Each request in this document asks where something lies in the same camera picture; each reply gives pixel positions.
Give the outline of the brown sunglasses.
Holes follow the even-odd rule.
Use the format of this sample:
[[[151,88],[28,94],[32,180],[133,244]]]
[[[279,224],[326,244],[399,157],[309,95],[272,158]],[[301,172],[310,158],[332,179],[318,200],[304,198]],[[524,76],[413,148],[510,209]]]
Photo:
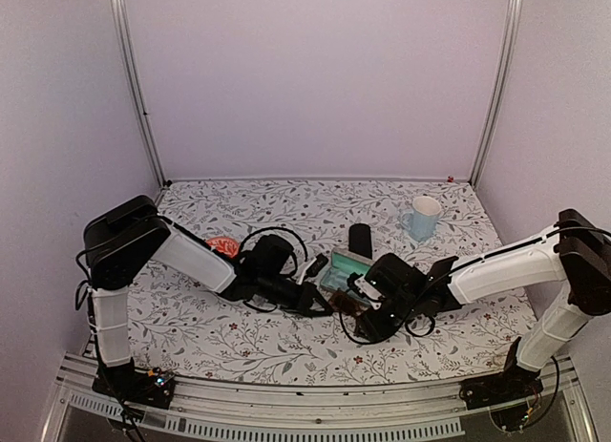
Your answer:
[[[331,294],[328,303],[338,313],[340,327],[343,331],[358,337],[365,337],[361,326],[361,315],[364,306],[344,291],[335,291]]]

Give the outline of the grey glasses case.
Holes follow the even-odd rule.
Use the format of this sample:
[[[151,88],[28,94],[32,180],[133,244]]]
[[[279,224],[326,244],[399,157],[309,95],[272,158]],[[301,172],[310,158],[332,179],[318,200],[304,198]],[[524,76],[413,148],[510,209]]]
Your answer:
[[[319,280],[319,286],[329,292],[348,292],[348,278],[352,274],[363,276],[372,266],[373,259],[335,247],[330,253],[329,264]]]

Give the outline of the black glasses case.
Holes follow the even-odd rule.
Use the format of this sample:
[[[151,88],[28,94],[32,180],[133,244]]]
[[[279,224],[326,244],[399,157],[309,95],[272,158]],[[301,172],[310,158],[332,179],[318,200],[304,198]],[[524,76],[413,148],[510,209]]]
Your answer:
[[[365,223],[355,223],[348,229],[348,251],[371,259],[373,256],[370,227]]]

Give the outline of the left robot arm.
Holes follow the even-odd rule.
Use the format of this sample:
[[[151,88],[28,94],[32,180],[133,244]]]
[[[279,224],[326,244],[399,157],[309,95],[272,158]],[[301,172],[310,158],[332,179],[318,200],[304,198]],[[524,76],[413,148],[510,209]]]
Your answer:
[[[234,256],[220,251],[158,211],[147,196],[136,196],[90,221],[74,260],[83,272],[96,354],[106,384],[122,398],[142,388],[129,366],[128,294],[142,272],[159,266],[185,276],[229,302],[261,298],[275,309],[305,318],[327,317],[333,309],[311,280],[327,263],[309,256],[305,241],[282,226],[251,232]]]

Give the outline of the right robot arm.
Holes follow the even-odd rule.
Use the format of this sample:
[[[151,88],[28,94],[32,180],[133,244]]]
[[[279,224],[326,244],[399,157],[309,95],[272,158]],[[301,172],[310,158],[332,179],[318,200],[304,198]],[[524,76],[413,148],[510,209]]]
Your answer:
[[[480,299],[533,284],[557,282],[560,293],[542,317],[514,342],[494,392],[513,400],[531,375],[593,318],[610,311],[610,234],[575,209],[525,240],[470,258],[451,256],[428,272],[388,253],[351,286],[370,302],[355,320],[356,335],[372,344],[388,340],[408,321],[459,309]]]

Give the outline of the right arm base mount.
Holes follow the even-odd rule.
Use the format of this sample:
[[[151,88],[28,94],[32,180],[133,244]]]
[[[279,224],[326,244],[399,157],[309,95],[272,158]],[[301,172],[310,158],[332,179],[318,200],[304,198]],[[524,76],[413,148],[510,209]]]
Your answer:
[[[458,396],[468,410],[489,408],[519,399],[533,397],[533,404],[521,404],[493,410],[494,425],[506,432],[524,430],[535,411],[536,403],[543,390],[539,379],[540,371],[531,371],[517,364],[517,359],[507,358],[501,372],[463,380]]]

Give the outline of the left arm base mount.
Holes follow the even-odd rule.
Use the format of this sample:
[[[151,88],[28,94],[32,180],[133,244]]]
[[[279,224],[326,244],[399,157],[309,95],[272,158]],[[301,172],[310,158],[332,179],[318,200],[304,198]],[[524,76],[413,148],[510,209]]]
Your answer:
[[[92,390],[114,397],[117,402],[168,410],[174,397],[175,378],[173,371],[161,368],[139,371],[133,364],[99,366]]]

